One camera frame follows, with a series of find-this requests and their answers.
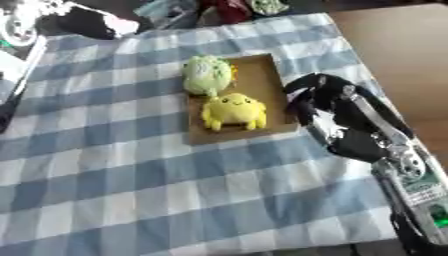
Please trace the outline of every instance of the wooden table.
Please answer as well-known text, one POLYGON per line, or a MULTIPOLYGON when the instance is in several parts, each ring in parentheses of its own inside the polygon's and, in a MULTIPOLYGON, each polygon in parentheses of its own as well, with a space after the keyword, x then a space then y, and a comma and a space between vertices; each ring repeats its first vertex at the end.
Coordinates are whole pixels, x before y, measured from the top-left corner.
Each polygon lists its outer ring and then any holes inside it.
POLYGON ((330 15, 407 123, 448 167, 448 7, 330 15))

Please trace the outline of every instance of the cardboard tray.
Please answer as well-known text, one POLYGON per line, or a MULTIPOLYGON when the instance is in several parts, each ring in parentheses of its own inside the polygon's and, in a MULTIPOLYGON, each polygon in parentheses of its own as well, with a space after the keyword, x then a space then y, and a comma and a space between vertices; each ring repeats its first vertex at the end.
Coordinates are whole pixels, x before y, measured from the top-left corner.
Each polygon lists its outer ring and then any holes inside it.
POLYGON ((219 95, 239 92, 263 102, 267 107, 267 126, 265 129, 253 131, 245 130, 242 125, 224 125, 220 132, 206 129, 204 121, 201 119, 201 111, 207 98, 189 95, 187 105, 190 143, 216 143, 295 131, 298 122, 294 116, 284 112, 287 98, 282 91, 282 82, 272 56, 266 54, 228 60, 238 69, 237 85, 236 87, 229 86, 219 95))

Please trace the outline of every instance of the floor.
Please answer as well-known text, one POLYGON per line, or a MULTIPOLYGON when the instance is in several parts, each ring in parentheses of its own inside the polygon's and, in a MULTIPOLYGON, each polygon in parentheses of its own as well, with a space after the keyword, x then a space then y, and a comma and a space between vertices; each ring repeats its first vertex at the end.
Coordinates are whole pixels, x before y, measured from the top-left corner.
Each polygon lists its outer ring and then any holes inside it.
MULTIPOLYGON (((94 5, 107 9, 122 17, 132 16, 132 10, 143 5, 146 0, 75 0, 81 4, 94 5)), ((411 0, 288 0, 295 12, 300 14, 315 12, 332 12, 343 10, 381 8, 411 4, 411 0)), ((309 248, 301 250, 279 251, 251 256, 404 256, 397 240, 388 240, 356 245, 309 248)))

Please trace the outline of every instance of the tablecloth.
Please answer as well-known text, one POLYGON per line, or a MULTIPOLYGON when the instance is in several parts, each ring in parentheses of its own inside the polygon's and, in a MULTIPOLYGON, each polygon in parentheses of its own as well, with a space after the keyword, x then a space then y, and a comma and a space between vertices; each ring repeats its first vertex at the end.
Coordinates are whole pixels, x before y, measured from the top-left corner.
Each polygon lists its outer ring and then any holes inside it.
POLYGON ((272 54, 381 88, 326 14, 116 41, 50 39, 0 137, 0 255, 216 255, 394 237, 366 163, 304 129, 188 144, 181 68, 272 54))

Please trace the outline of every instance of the stuffed animal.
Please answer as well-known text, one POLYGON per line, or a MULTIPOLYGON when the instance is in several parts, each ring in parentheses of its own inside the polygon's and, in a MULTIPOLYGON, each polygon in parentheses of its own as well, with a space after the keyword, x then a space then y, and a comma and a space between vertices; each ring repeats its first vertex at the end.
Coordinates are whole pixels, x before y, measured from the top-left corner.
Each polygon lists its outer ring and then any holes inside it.
POLYGON ((280 2, 280 0, 247 0, 254 12, 270 16, 288 10, 289 6, 280 2))
POLYGON ((235 79, 236 68, 215 56, 195 56, 184 67, 184 88, 194 95, 216 97, 235 79))
POLYGON ((220 131, 223 124, 245 124, 247 130, 266 127, 266 106, 240 93, 212 98, 202 110, 206 128, 220 131))

